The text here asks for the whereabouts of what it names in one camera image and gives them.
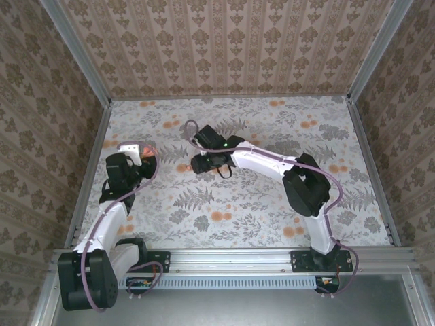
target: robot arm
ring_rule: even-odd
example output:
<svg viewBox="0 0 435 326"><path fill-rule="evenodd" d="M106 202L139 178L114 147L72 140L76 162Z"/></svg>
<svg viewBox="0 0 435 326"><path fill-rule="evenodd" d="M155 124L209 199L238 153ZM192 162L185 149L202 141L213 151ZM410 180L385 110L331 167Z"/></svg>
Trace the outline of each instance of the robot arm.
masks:
<svg viewBox="0 0 435 326"><path fill-rule="evenodd" d="M305 217L315 263L319 266L329 264L332 256L339 250L328 233L324 217L324 207L329 200L330 183L321 173L284 162L284 160L292 160L319 168L310 155L304 153L299 158L295 158L275 154L260 149L241 137L231 136L225 139L208 125L194 136L193 141L204 149L250 148L251 151L227 153L202 151L192 158L192 170L199 174L228 164L233 167L248 168L282 183L290 206ZM279 156L281 161L270 156Z"/></svg>
<svg viewBox="0 0 435 326"><path fill-rule="evenodd" d="M99 199L101 216L105 209L118 198L140 186L142 179L150 179L156 170L155 157L141 159L138 145L125 145L119 152L106 159L108 179L104 182ZM91 308L86 297L80 274L80 261L86 243L86 280L90 294L99 308L109 308L118 296L118 282L134 265L147 260L146 245L141 238L123 239L117 242L119 227L126 221L135 201L132 194L112 206L98 225L90 227L83 241L71 253L63 253L58 260L60 292L65 310Z"/></svg>

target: wire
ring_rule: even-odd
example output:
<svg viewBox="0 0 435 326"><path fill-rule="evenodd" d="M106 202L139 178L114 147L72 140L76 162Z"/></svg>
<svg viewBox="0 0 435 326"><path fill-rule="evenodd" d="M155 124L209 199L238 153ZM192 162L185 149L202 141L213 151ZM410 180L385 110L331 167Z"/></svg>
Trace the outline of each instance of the wire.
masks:
<svg viewBox="0 0 435 326"><path fill-rule="evenodd" d="M125 141L125 142L119 144L116 148L119 149L120 146L124 146L124 145L140 145L140 146L143 146L145 148L148 148L154 154L154 156L156 157L156 170L154 171L154 174L152 175L152 177L149 178L143 185L141 185L138 188L132 190L131 192L129 192L129 193L119 197L117 200L113 201L104 210L104 212L97 219L97 222L95 223L94 228L92 229L92 231L91 231L91 233L89 235L89 239L88 239L88 241L86 242L86 244L84 246L83 253L82 253L82 258L80 260L80 273L81 273L81 277L82 277L83 289L84 289L84 293L86 294L86 298L89 301L90 306L92 307L92 309L94 309L97 312L105 312L105 308L99 308L95 304L95 302L94 302L94 300L93 300L93 298L92 298L92 296L90 294L90 290L89 290L89 286L88 286L88 281L86 280L86 255L88 254L88 250L89 250L90 245L92 244L92 240L94 240L94 235L97 232L98 227L100 226L101 222L104 220L104 217L107 215L107 213L110 212L110 210L117 203L119 203L119 202L123 201L125 198L127 198L127 197L129 197L129 196L131 196L131 195L141 191L144 187L149 185L156 178L158 169L160 168L160 160L158 158L157 152L151 146L149 146L148 144L145 144L144 142L141 142L141 141ZM157 261L151 261L150 263L159 264Z"/></svg>
<svg viewBox="0 0 435 326"><path fill-rule="evenodd" d="M160 282L160 279L162 278L162 275L163 275L163 265L161 263L159 263L158 261L151 261L149 263L145 263L145 264L141 264L139 266L132 267L128 270L129 272L132 272L133 270L140 270L141 268L148 267L148 266L153 266L153 267L158 266L160 268L160 272L158 273L156 280L151 284L151 286L148 288L148 290L145 291L144 293L142 293L141 295L147 295ZM131 293L131 286L135 283L136 282L131 282L128 285L127 292L129 295L133 295L133 293Z"/></svg>
<svg viewBox="0 0 435 326"><path fill-rule="evenodd" d="M341 247L343 249L350 251L351 253L353 253L355 255L355 268L353 269L353 273L351 275L351 279L349 280L349 282L341 290L337 291L334 294L331 293L330 296L332 297L332 296L338 295L338 294L342 293L344 290L346 290L350 286L350 284L354 281L354 278L355 278L356 273L358 271L358 266L360 264L360 258L358 257L358 254L356 253L355 250L353 250L351 247L348 247L348 246L342 244L341 242L339 242L332 234L332 229L331 229L331 225L330 225L330 221L329 221L329 217L328 217L328 212L340 202L341 198L343 198L343 188L341 187L340 182L338 182L338 180L335 179L335 177L332 176L330 173L323 171L320 168L316 168L316 167L311 166L311 165L306 165L306 164L303 164L303 163L300 163L300 162L297 162L294 160L288 160L288 159L283 160L283 156L278 156L278 155L272 154L270 152L265 152L265 151L262 151L261 149L258 149L258 148L235 147L235 148L228 148L228 149L206 149L203 147L199 147L197 144L195 144L192 141L191 138L193 137L193 135L189 135L189 132L188 132L188 124L189 123L193 123L195 125L195 128L196 128L195 134L199 131L198 123L193 119L189 119L184 123L184 130L185 130L186 138L187 138L189 144L191 144L191 146L195 147L196 149L199 149L200 151L206 151L208 153L228 153L228 152L234 152L234 151L249 151L249 152L253 152L253 153L257 153L257 154L266 156L267 158L271 158L271 159L276 160L278 162L292 164L294 166L299 166L301 168L307 168L309 170L321 173L321 174L325 175L326 177L328 177L333 183L335 183L335 186L338 189L338 197L336 200L334 200L331 204L329 204L325 208L324 217L325 217L326 227L328 229L329 237L336 245L338 245L339 247Z"/></svg>

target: wall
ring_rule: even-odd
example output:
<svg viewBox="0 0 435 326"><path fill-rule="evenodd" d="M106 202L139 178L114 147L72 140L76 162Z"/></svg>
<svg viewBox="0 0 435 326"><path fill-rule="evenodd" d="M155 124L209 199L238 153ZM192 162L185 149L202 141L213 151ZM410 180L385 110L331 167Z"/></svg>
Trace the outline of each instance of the wall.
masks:
<svg viewBox="0 0 435 326"><path fill-rule="evenodd" d="M0 1L0 325L32 315L102 107L38 1Z"/></svg>
<svg viewBox="0 0 435 326"><path fill-rule="evenodd" d="M358 109L403 245L435 297L435 1L414 1Z"/></svg>
<svg viewBox="0 0 435 326"><path fill-rule="evenodd" d="M344 94L393 0L61 0L113 98Z"/></svg>

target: floral tablecloth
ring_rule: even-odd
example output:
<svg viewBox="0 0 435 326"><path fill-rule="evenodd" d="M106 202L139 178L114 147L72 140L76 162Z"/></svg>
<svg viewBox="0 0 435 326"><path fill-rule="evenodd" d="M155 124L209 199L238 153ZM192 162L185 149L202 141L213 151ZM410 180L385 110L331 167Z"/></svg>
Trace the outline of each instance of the floral tablecloth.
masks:
<svg viewBox="0 0 435 326"><path fill-rule="evenodd" d="M389 244L342 96L122 101L111 108L82 236L97 217L105 158L119 142L140 140L157 148L162 166L137 195L121 237L143 237L150 248L309 246L304 217L290 208L280 183L250 170L233 169L221 179L188 169L198 151L185 140L183 124L195 119L200 128L210 124L270 151L311 154L344 188L330 213L336 237L348 245ZM330 194L336 198L337 191Z"/></svg>

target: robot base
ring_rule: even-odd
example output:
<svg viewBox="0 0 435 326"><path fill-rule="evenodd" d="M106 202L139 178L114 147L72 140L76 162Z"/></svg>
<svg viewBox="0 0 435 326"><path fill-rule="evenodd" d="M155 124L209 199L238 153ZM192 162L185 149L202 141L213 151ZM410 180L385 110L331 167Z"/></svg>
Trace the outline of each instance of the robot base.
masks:
<svg viewBox="0 0 435 326"><path fill-rule="evenodd" d="M340 250L339 246L327 255L321 255L314 250L291 251L293 273L305 272L353 272L350 252Z"/></svg>

